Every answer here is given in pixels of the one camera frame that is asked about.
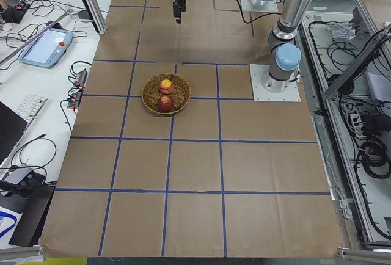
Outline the yellow-red apple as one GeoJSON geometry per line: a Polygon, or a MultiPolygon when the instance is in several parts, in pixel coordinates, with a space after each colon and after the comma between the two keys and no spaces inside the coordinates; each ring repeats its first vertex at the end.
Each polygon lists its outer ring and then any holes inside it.
{"type": "Polygon", "coordinates": [[[158,88],[162,94],[169,95],[173,92],[174,85],[170,79],[163,79],[160,81],[158,88]]]}

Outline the woven wicker basket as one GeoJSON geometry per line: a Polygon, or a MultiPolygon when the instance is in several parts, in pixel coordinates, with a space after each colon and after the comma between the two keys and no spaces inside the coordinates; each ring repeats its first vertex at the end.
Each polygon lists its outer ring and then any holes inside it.
{"type": "Polygon", "coordinates": [[[190,85],[181,76],[165,73],[153,76],[142,88],[144,106],[156,115],[173,115],[183,110],[191,97],[190,85]]]}

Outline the dark red basket apple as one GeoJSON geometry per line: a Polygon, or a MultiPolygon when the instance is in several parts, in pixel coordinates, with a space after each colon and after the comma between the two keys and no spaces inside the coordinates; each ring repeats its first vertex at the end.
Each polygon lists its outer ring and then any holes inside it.
{"type": "Polygon", "coordinates": [[[160,112],[171,112],[174,108],[174,99],[170,95],[161,95],[158,98],[158,109],[160,112]]]}

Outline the usb hub box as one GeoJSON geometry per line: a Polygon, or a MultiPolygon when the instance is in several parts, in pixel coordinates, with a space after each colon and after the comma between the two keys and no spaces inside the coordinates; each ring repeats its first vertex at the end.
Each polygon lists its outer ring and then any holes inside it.
{"type": "Polygon", "coordinates": [[[83,70],[76,74],[75,80],[73,81],[74,86],[84,87],[88,77],[88,71],[83,70]]]}

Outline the blue teach pendant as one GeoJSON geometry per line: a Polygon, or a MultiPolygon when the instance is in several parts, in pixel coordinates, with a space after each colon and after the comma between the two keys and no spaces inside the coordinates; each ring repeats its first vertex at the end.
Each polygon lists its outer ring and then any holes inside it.
{"type": "Polygon", "coordinates": [[[49,29],[32,42],[18,60],[28,65],[51,68],[58,63],[72,41],[71,31],[49,29]]]}

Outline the white keyboard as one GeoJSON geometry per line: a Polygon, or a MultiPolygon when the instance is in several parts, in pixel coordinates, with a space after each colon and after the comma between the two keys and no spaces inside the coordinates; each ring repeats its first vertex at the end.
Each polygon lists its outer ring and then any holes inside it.
{"type": "Polygon", "coordinates": [[[16,113],[30,125],[37,118],[47,101],[46,97],[29,94],[24,97],[16,113]]]}

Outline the black laptop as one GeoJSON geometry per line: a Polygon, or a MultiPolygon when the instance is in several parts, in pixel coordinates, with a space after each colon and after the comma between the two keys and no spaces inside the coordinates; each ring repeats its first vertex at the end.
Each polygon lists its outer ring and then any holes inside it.
{"type": "Polygon", "coordinates": [[[1,163],[22,138],[27,121],[1,102],[1,163]]]}

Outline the aluminium frame post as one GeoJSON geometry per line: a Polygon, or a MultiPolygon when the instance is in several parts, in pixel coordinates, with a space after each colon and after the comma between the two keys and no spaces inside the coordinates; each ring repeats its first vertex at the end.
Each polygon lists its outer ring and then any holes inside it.
{"type": "Polygon", "coordinates": [[[82,0],[82,2],[89,15],[90,20],[92,21],[95,31],[99,35],[106,34],[108,31],[108,27],[97,0],[82,0]]]}

